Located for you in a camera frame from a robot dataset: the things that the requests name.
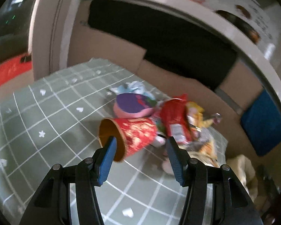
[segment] red object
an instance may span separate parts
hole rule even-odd
[[[186,116],[186,94],[164,103],[160,112],[160,118],[164,124],[167,135],[173,136],[178,144],[187,144],[191,141]]]
[[[16,56],[0,64],[0,86],[32,69],[32,62],[20,63],[23,56]]]
[[[99,126],[99,142],[104,146],[109,136],[117,139],[114,161],[136,153],[156,137],[157,127],[149,118],[105,118]]]

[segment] metal screw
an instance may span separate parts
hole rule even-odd
[[[223,165],[222,168],[225,171],[229,171],[230,170],[230,167],[228,165]]]
[[[198,163],[198,159],[196,159],[196,158],[191,158],[190,163],[191,163],[191,164],[197,164],[197,163]]]
[[[93,159],[91,158],[91,157],[88,157],[88,158],[86,158],[85,160],[85,163],[87,163],[87,164],[91,164],[91,163],[93,163]]]
[[[61,166],[59,164],[54,164],[53,165],[53,170],[58,170],[59,168],[61,168]]]

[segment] pink toy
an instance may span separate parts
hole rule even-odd
[[[114,113],[118,118],[142,118],[154,112],[156,101],[144,95],[123,93],[117,95],[114,103]]]

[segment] red snack bag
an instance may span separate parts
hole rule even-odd
[[[175,97],[164,103],[160,118],[164,124],[167,136],[173,136],[177,144],[187,144],[191,135],[186,122],[186,94]]]

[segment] red paper cup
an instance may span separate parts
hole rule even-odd
[[[156,137],[157,127],[149,118],[104,118],[99,126],[99,142],[103,147],[109,136],[117,139],[114,161],[126,157],[149,145]]]

